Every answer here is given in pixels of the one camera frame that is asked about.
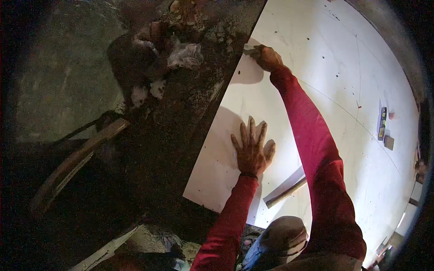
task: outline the rock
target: rock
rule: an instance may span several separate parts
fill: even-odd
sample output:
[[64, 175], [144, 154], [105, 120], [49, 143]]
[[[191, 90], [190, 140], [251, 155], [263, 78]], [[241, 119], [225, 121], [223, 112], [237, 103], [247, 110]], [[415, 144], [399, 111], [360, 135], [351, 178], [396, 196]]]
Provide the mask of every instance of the rock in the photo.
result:
[[175, 12], [179, 9], [181, 3], [179, 2], [179, 0], [175, 0], [173, 1], [173, 3], [170, 5], [170, 12]]

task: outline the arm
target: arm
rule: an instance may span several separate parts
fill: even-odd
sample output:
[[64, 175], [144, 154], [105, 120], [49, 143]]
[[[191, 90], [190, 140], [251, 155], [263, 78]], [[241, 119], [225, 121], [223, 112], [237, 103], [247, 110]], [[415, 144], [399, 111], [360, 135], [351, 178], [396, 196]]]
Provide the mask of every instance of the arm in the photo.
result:
[[240, 175], [190, 270], [233, 270], [241, 234], [257, 187], [255, 177]]
[[232, 143], [237, 151], [238, 168], [242, 173], [216, 224], [197, 253], [190, 269], [192, 271], [231, 271], [234, 269], [241, 234], [247, 221], [250, 204], [259, 185], [257, 176], [270, 165], [276, 151], [276, 144], [273, 144], [270, 152], [267, 155], [264, 154], [263, 144], [267, 124], [262, 125], [258, 142], [255, 140], [255, 129], [255, 120], [251, 119], [249, 142], [247, 142], [246, 125], [241, 123], [242, 147], [235, 136], [231, 135]]
[[342, 159], [326, 122], [287, 67], [274, 70], [270, 80], [285, 104], [309, 187], [312, 230], [303, 253], [329, 251], [363, 261], [366, 244], [345, 190]]

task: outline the right hand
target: right hand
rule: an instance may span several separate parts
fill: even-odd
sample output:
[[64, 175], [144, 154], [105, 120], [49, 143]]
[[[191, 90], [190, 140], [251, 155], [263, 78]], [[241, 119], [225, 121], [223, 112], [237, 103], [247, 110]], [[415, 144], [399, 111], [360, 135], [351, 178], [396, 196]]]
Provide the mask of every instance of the right hand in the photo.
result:
[[241, 123], [240, 130], [241, 141], [243, 142], [242, 147], [238, 144], [235, 135], [230, 135], [232, 144], [237, 150], [238, 168], [240, 169], [241, 173], [247, 173], [258, 177], [258, 175], [263, 173], [271, 164], [273, 156], [276, 152], [276, 143], [273, 143], [269, 153], [265, 155], [263, 146], [265, 134], [267, 133], [267, 123], [262, 125], [261, 134], [259, 135], [257, 143], [255, 141], [256, 126], [255, 120], [253, 118], [250, 120], [249, 142], [247, 142], [246, 125], [244, 122]]
[[260, 55], [254, 59], [264, 71], [273, 72], [280, 67], [285, 67], [282, 57], [273, 48], [262, 44], [256, 45], [254, 48], [260, 52]]

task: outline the red long sleeve shirt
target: red long sleeve shirt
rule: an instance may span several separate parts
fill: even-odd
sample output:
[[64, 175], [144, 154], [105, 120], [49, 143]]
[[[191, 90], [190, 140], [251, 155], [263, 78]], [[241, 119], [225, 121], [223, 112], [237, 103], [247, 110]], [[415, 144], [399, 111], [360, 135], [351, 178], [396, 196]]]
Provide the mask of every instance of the red long sleeve shirt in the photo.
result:
[[[291, 123], [312, 204], [310, 240], [302, 252], [331, 252], [364, 260], [366, 244], [345, 190], [343, 162], [326, 122], [291, 71], [282, 67], [270, 80], [279, 90]], [[258, 183], [240, 176], [191, 270], [233, 270], [241, 234]]]

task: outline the blue jeans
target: blue jeans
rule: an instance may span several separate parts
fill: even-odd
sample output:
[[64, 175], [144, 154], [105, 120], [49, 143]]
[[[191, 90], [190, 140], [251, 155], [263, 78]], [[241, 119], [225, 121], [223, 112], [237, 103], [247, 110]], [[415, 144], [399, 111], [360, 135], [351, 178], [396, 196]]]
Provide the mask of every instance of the blue jeans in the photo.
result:
[[258, 237], [242, 263], [243, 271], [269, 270], [293, 260], [307, 245], [303, 221], [282, 216], [271, 222]]

